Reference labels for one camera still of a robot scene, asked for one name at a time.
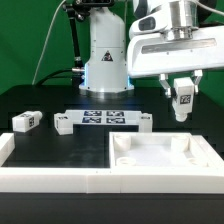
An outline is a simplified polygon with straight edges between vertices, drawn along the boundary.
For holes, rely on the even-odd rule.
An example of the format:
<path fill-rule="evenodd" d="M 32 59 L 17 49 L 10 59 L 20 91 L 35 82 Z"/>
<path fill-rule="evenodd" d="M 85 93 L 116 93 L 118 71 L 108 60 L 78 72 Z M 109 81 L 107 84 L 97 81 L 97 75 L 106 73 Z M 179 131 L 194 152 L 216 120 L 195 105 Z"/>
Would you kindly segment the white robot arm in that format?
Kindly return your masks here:
<path fill-rule="evenodd" d="M 131 91 L 131 78 L 157 76 L 166 93 L 170 74 L 192 71 L 198 86 L 206 69 L 224 68 L 224 25 L 201 28 L 198 0 L 133 0 L 130 30 L 106 7 L 90 11 L 91 56 L 80 90 L 97 97 Z"/>

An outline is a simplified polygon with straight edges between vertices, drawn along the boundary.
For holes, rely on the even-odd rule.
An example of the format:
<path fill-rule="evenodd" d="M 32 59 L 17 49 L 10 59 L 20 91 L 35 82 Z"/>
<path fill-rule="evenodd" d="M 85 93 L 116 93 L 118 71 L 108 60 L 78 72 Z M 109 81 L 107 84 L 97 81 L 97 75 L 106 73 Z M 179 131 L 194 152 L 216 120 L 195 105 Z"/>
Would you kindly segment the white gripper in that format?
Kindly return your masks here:
<path fill-rule="evenodd" d="M 152 13 L 135 21 L 129 31 L 127 70 L 132 78 L 159 75 L 167 98 L 168 75 L 193 72 L 195 94 L 204 69 L 224 68 L 224 25 L 198 28 L 184 13 Z"/>

